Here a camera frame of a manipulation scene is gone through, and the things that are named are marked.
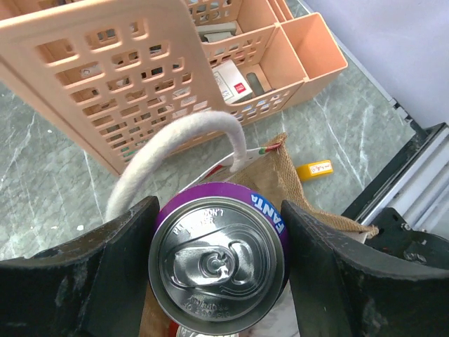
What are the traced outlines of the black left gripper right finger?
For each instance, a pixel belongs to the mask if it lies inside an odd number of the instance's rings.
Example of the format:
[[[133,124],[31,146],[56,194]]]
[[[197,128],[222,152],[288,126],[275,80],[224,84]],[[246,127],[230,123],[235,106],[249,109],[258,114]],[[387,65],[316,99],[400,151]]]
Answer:
[[[301,336],[447,336],[448,270],[390,256],[283,201]]]

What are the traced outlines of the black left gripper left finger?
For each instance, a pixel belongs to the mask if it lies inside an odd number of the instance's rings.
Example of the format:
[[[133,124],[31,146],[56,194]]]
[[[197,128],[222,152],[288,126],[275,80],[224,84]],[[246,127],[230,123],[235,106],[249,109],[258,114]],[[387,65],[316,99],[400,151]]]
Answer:
[[[156,197],[76,239],[1,262],[2,336],[138,336]]]

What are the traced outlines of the purple Fanta can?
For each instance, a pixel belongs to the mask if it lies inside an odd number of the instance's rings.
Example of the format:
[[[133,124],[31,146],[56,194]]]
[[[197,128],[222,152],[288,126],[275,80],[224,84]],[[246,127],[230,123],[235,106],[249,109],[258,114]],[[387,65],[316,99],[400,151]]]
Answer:
[[[288,281],[288,230],[260,193],[226,182],[175,195],[156,217],[149,283],[162,310],[198,332],[238,333]]]

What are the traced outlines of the watermelon print canvas bag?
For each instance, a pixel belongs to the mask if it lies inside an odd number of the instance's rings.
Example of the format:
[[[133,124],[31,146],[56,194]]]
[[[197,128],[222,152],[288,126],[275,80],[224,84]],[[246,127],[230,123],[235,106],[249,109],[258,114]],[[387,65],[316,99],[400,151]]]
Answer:
[[[204,183],[233,183],[260,193],[280,213],[282,202],[292,201],[327,226],[360,241],[374,237],[379,232],[376,227],[363,226],[344,216],[315,209],[309,203],[286,150],[285,134],[276,136],[265,147],[250,150],[246,146],[241,124],[229,113],[218,111],[199,112],[179,118],[159,131],[139,150],[129,161],[109,197],[106,208],[107,220],[115,219],[130,208],[138,190],[160,167],[167,154],[194,136],[208,131],[226,133],[233,151],[182,191]],[[288,281],[267,315],[282,302],[287,290]],[[157,302],[149,283],[140,322],[140,335],[165,336],[168,334],[171,320]]]

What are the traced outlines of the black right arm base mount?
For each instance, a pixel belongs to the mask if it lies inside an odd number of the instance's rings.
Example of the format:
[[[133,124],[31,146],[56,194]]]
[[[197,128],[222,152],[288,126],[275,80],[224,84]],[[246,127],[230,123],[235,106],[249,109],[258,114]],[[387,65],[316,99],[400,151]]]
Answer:
[[[383,209],[374,219],[379,233],[366,245],[409,262],[448,269],[448,240],[428,232],[415,231],[392,207]]]

